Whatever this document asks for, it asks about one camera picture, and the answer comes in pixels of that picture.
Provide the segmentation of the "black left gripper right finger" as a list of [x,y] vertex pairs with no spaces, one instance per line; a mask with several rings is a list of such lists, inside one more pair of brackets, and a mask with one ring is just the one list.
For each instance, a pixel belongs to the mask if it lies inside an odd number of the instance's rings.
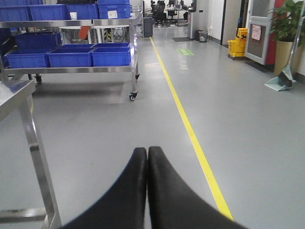
[[148,202],[153,229],[242,229],[197,195],[162,148],[148,151]]

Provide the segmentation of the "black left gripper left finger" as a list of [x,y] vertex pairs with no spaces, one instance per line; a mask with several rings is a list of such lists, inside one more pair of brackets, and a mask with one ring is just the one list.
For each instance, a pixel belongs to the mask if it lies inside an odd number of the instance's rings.
[[135,148],[126,167],[108,191],[63,229],[143,229],[147,154]]

